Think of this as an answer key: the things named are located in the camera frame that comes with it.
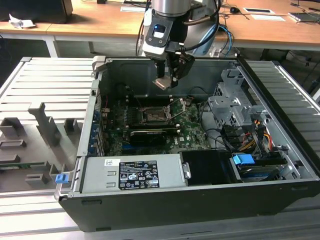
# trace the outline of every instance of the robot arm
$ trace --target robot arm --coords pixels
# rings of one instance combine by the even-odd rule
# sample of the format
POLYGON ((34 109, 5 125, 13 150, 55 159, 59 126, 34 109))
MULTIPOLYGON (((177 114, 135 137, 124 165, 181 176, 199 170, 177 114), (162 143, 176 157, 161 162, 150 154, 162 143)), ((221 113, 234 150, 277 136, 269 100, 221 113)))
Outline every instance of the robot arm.
POLYGON ((152 0, 152 21, 142 49, 155 62, 157 76, 154 83, 158 87, 163 90, 174 88, 178 85, 178 80, 189 73, 195 58, 186 52, 202 46, 215 35, 219 25, 217 13, 220 1, 217 0, 218 4, 212 15, 190 20, 192 11, 203 7, 202 4, 192 0, 152 0), (185 47, 188 26, 210 20, 215 20, 216 26, 212 34, 199 44, 185 47), (165 75, 165 62, 169 68, 169 76, 165 75))

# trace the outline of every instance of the blue tab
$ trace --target blue tab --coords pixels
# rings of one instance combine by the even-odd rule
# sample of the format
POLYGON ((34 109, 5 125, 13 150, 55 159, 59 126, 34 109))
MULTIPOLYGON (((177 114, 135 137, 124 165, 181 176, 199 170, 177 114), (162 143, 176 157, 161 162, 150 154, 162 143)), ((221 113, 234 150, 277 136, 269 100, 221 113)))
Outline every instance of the blue tab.
POLYGON ((251 154, 237 154, 233 157, 233 161, 236 165, 256 163, 251 154))
POLYGON ((69 182, 69 174, 60 173, 55 177, 56 184, 67 184, 69 182))

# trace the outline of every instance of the power supply label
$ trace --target power supply label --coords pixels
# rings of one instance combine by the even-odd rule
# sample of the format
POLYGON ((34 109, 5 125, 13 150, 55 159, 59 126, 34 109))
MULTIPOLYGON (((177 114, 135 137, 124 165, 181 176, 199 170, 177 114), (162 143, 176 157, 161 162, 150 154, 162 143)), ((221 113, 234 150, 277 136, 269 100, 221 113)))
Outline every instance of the power supply label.
POLYGON ((157 161, 130 161, 119 164, 119 189, 159 188, 157 161))

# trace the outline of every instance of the computer case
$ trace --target computer case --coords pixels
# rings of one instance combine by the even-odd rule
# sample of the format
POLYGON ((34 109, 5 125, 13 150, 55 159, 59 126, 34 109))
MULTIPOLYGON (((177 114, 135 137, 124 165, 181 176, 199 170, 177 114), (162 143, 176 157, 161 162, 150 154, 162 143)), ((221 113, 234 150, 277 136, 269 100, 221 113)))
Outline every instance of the computer case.
POLYGON ((34 23, 65 24, 72 12, 71 0, 0 0, 0 21, 8 21, 11 14, 34 23))

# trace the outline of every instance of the sticker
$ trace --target sticker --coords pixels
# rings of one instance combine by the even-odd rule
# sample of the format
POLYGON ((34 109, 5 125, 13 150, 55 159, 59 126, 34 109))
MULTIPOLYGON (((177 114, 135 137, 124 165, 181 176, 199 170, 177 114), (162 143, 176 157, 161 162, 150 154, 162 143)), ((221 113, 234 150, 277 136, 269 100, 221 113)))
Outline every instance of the sticker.
POLYGON ((119 166, 119 163, 120 163, 120 159, 105 159, 104 160, 105 167, 109 167, 109 166, 117 167, 117 166, 119 166))
POLYGON ((119 164, 119 189, 159 188, 157 161, 131 161, 119 164))
POLYGON ((20 169, 18 166, 3 166, 0 167, 0 170, 14 170, 14 169, 20 169))

